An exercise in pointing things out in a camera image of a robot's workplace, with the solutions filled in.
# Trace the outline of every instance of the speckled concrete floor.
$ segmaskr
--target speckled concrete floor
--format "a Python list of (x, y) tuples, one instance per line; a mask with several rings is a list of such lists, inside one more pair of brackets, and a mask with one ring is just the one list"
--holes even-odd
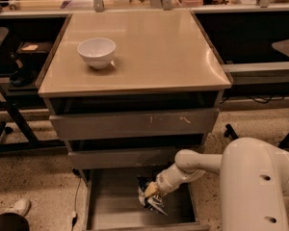
[[(223, 111), (214, 131), (204, 145), (205, 153), (223, 153), (230, 139), (223, 136), (230, 123), (240, 137), (253, 137), (278, 145), (289, 132), (289, 108), (269, 110)], [(48, 121), (30, 122), (40, 139), (56, 137)], [(6, 142), (22, 141), (14, 127)], [(72, 173), (72, 164), (65, 149), (0, 154), (0, 213), (19, 198), (32, 201), (27, 216), (31, 230), (70, 230), (70, 215), (74, 210), (78, 184), (76, 211), (79, 219), (74, 230), (82, 230), (86, 186)], [(206, 173), (192, 184), (197, 215), (201, 224), (210, 230), (221, 230), (219, 176)], [(289, 199), (285, 200), (289, 218)]]

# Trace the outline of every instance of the shoe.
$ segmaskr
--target shoe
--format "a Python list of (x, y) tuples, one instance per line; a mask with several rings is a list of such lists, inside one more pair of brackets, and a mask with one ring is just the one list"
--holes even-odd
[(28, 199), (22, 198), (14, 203), (12, 207), (6, 210), (5, 213), (15, 213), (22, 217), (25, 217), (30, 209), (30, 201)]

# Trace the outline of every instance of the person's leg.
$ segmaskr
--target person's leg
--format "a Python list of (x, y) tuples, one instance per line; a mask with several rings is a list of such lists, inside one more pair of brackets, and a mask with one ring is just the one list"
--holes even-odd
[(29, 223), (26, 218), (15, 213), (1, 214), (0, 231), (29, 231)]

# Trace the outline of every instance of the white robotic arm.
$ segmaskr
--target white robotic arm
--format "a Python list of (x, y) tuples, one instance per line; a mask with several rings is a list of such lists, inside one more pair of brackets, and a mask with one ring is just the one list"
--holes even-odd
[(221, 175), (223, 231), (289, 230), (283, 200), (289, 196), (289, 152), (256, 139), (235, 140), (223, 155), (179, 151), (144, 197), (171, 193), (205, 171)]

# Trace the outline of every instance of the cabinet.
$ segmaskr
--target cabinet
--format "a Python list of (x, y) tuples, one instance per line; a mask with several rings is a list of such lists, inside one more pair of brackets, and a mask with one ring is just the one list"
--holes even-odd
[[(95, 37), (117, 45), (101, 70), (77, 53), (79, 42)], [(204, 143), (230, 86), (189, 11), (74, 13), (39, 95), (93, 190), (93, 168), (137, 174), (172, 162), (179, 146)]]

